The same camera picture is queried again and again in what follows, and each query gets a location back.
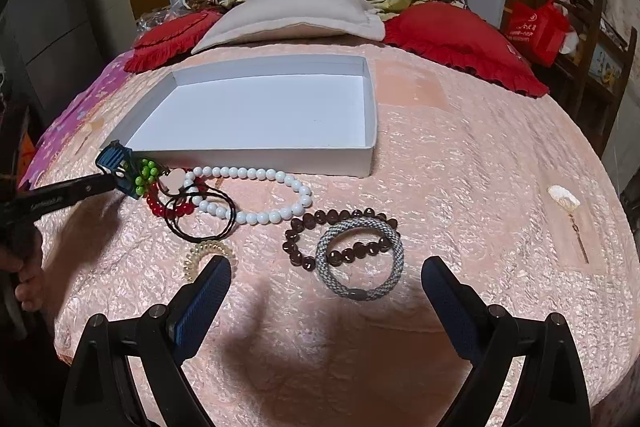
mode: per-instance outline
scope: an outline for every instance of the brown bead bracelet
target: brown bead bracelet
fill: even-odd
[[[313,230],[316,225],[324,225],[324,223],[335,225],[339,221],[362,216],[377,217],[381,221],[385,221],[394,230],[398,226],[397,219],[393,217],[387,219],[386,215],[382,212],[376,214],[373,208],[366,208],[364,211],[356,208],[353,212],[342,210],[340,213],[333,208],[327,213],[324,213],[324,210],[316,210],[315,214],[307,212],[302,216],[302,219],[298,219],[297,217],[291,219],[291,228],[284,233],[287,240],[282,244],[282,249],[289,255],[289,260],[293,266],[302,266],[306,271],[311,272],[316,268],[316,259],[308,255],[303,256],[298,249],[296,243],[300,239],[300,232],[303,232],[305,229]],[[366,245],[357,241],[352,248],[345,248],[342,251],[332,250],[326,255],[326,259],[331,266],[338,267],[342,263],[353,263],[356,257],[358,259],[364,259],[367,255],[375,256],[380,252],[389,251],[390,248],[391,242],[386,237],[382,237],[378,241],[371,241]]]

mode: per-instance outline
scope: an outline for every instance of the white pillow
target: white pillow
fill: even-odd
[[[365,0],[247,0],[224,14],[192,54],[224,42],[239,44],[348,33],[372,41],[385,25]]]

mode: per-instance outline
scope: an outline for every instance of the red pillow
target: red pillow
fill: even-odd
[[[124,70],[142,73],[155,70],[170,58],[190,51],[222,14],[213,10],[189,13],[151,28],[133,46]]]
[[[549,92],[509,41],[468,10],[441,2],[417,4],[386,21],[385,28],[385,44],[529,96]]]

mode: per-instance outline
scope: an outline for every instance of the purple floral fabric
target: purple floral fabric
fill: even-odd
[[[95,82],[78,94],[64,112],[54,120],[38,140],[36,146],[38,151],[20,185],[26,182],[33,185],[66,141],[74,135],[78,127],[84,124],[97,103],[127,81],[130,73],[124,70],[124,65],[132,56],[133,51],[130,50],[114,58]]]

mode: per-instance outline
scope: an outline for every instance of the pillow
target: pillow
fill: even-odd
[[[220,17],[222,14],[217,11],[203,10],[151,28],[133,45],[133,57],[124,70],[129,73],[155,70],[176,55],[188,52]]]
[[[502,34],[478,15],[441,2],[411,6],[385,22],[384,43],[529,96],[549,92]]]
[[[381,41],[385,27],[365,0],[247,0],[226,13],[191,53],[226,42],[305,39],[344,33]]]

